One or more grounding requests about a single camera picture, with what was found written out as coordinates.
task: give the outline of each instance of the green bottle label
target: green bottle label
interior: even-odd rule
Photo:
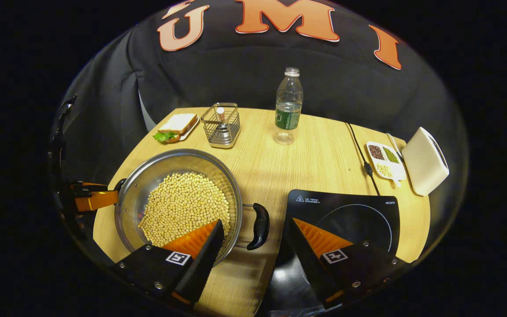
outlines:
[[[298,126],[299,112],[284,112],[275,109],[275,125],[282,129],[291,130]]]

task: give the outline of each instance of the wooden table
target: wooden table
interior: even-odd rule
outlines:
[[[194,148],[211,153],[234,174],[244,203],[261,203],[269,211],[271,228],[266,243],[246,251],[235,247],[213,268],[195,310],[204,315],[253,316],[269,285],[279,251],[287,195],[292,189],[376,195],[369,176],[364,174],[363,160],[351,131],[342,121],[301,115],[298,138],[289,146],[276,144],[270,135],[275,111],[239,108],[242,132],[231,149],[213,148],[207,142],[200,122],[187,139],[161,144],[153,139],[157,128],[172,114],[194,113],[201,116],[207,108],[179,108],[162,120],[128,155],[111,179],[113,188],[141,163],[154,155],[176,148]],[[366,160],[371,162],[364,145],[375,141],[390,146],[386,134],[353,125]],[[406,143],[395,138],[402,149]],[[396,196],[400,209],[400,242],[397,257],[411,262],[417,259],[428,237],[430,206],[427,196],[416,195],[408,180],[402,188],[375,174],[382,195]],[[245,211],[237,243],[253,238],[255,213]],[[97,211],[93,238],[115,262],[129,254],[122,244],[114,222],[114,206]]]

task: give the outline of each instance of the water bottle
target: water bottle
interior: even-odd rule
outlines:
[[[287,67],[285,78],[277,89],[273,139],[283,145],[292,144],[298,131],[298,119],[304,99],[298,76],[298,68]]]

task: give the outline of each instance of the induction cooktop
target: induction cooktop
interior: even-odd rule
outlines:
[[[293,189],[288,195],[284,223],[293,217],[352,243],[372,241],[396,255],[400,216],[398,201],[394,196],[345,195]],[[275,270],[257,316],[308,317],[324,311],[328,310],[316,299],[302,265],[290,247],[288,225],[285,225]]]

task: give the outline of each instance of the power cord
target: power cord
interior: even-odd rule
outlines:
[[[356,133],[353,131],[352,124],[348,124],[347,122],[345,122],[345,125],[348,126],[350,129],[352,129],[353,139],[356,141],[357,148],[360,151],[361,158],[363,159],[363,162],[364,162],[364,164],[363,164],[364,169],[365,169],[367,175],[369,175],[371,177],[371,180],[373,181],[373,186],[375,187],[375,190],[377,191],[377,196],[381,196],[381,194],[378,192],[378,188],[377,188],[377,184],[375,183],[375,179],[373,178],[373,168],[371,167],[371,165],[369,163],[367,163],[367,160],[365,160],[365,156],[363,155],[363,152],[361,151],[361,148],[359,147],[359,143],[357,142]]]

